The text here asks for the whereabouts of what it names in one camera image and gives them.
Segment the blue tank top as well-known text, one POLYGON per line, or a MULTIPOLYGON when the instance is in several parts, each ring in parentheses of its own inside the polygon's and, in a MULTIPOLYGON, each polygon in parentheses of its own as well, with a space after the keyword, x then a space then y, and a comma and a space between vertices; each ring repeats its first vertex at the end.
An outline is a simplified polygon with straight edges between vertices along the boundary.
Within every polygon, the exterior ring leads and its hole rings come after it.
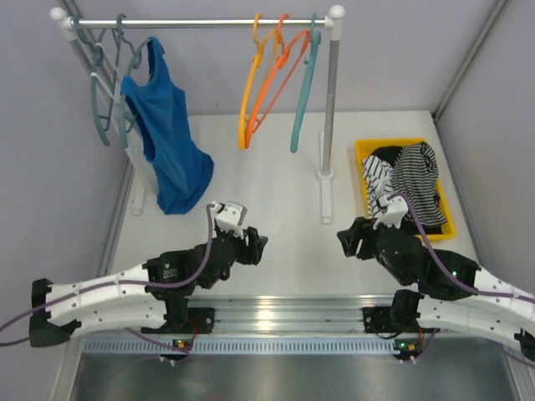
POLYGON ((158 206, 167 215, 183 215, 204 195, 214 161, 192 138, 186 93, 173 83, 160 41, 148 38, 146 51, 147 83, 139 85, 124 77, 121 99, 135 116, 145 157, 154 168, 158 206))

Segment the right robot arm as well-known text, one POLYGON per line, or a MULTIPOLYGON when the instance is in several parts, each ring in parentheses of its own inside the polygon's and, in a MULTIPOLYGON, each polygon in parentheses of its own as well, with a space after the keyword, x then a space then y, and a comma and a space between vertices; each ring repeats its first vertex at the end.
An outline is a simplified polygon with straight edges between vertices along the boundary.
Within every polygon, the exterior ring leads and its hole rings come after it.
POLYGON ((358 217, 337 238, 347 257, 377 261, 401 286, 389 310, 396 332, 462 332, 534 359, 534 297, 476 261, 358 217))

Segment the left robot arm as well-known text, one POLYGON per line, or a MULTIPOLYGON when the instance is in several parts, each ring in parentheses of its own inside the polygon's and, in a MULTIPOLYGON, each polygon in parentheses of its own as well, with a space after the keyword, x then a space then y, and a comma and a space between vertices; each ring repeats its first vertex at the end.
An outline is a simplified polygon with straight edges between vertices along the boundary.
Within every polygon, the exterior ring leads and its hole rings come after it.
POLYGON ((208 243, 162 253, 115 275, 71 284, 36 280, 29 342, 47 348, 123 328, 178 333, 191 320, 187 303, 195 289, 227 280, 236 263, 256 266, 267 243, 251 226, 242 235, 216 228, 208 243))

